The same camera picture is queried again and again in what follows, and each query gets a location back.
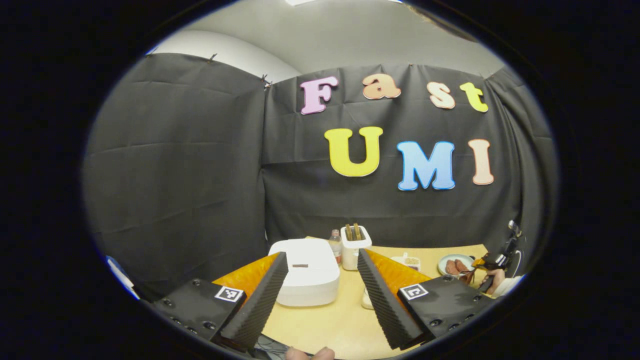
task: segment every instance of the plate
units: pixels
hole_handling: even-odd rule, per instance
[[[442,275],[447,275],[447,272],[445,271],[445,268],[447,267],[447,261],[448,260],[455,261],[456,259],[459,259],[460,261],[462,261],[462,263],[469,269],[469,271],[474,270],[474,267],[471,266],[471,264],[474,263],[474,260],[472,258],[462,254],[451,254],[440,259],[440,261],[438,262],[438,271]]]

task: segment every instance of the white ceiling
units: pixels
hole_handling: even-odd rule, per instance
[[[504,64],[388,0],[240,0],[184,28],[229,35],[302,74],[334,67],[418,63],[489,76]]]

